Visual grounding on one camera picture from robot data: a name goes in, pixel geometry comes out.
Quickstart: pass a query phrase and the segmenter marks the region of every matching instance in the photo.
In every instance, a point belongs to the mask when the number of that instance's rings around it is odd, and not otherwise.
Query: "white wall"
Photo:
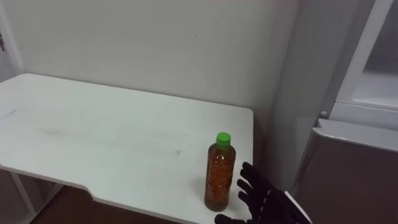
[[[24,72],[247,106],[264,124],[300,4],[1,2]]]

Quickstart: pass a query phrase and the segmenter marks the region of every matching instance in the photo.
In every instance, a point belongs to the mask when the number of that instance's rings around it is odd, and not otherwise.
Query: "white cabinet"
[[[376,0],[330,119],[398,130],[398,1]]]

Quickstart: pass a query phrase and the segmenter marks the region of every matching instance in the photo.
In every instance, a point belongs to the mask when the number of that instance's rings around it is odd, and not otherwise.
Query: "refrigerator door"
[[[314,223],[398,222],[398,131],[320,119],[294,184]]]

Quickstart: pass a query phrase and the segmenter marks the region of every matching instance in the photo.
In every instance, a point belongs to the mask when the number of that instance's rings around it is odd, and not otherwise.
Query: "floor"
[[[64,187],[31,224],[132,224],[174,222],[94,202],[84,190]]]

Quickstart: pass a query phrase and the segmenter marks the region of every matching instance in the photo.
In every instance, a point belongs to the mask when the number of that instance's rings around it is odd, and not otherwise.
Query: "plastic bottle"
[[[205,205],[212,211],[224,210],[229,200],[236,151],[228,133],[218,133],[208,150]]]

